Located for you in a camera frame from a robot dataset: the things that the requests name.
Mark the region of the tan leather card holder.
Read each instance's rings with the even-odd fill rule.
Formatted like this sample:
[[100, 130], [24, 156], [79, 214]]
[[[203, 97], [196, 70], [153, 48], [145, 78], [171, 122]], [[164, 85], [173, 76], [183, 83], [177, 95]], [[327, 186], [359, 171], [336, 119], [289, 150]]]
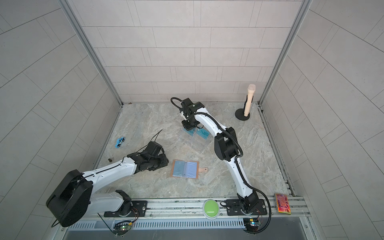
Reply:
[[[185, 176], [183, 178], [197, 179], [200, 173], [208, 172], [208, 168], [206, 167], [200, 168], [200, 163], [198, 161], [184, 161], [184, 162], [186, 162], [186, 165], [185, 165]], [[171, 177], [173, 177], [173, 168], [174, 168], [174, 162], [172, 165]]]

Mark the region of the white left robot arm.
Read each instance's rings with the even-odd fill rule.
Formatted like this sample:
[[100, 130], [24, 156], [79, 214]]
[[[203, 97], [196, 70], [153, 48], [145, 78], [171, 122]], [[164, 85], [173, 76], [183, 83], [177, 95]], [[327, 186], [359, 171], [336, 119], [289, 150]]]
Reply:
[[98, 191], [107, 185], [143, 172], [155, 171], [169, 163], [163, 147], [150, 141], [142, 152], [135, 152], [116, 163], [99, 169], [68, 172], [46, 201], [46, 206], [62, 227], [69, 227], [82, 217], [110, 212], [126, 217], [134, 211], [132, 199], [123, 190], [109, 194]]

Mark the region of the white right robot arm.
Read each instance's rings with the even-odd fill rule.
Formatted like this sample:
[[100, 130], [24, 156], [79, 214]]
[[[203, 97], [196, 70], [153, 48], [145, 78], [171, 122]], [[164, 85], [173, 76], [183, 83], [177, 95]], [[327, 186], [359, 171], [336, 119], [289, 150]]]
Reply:
[[238, 144], [235, 130], [220, 124], [210, 115], [202, 103], [193, 103], [189, 98], [185, 100], [176, 98], [176, 100], [181, 103], [179, 110], [184, 117], [182, 124], [186, 130], [189, 131], [201, 124], [214, 137], [214, 151], [230, 170], [237, 188], [242, 211], [245, 214], [255, 212], [259, 197], [255, 189], [248, 183], [243, 168], [240, 166], [243, 151]]

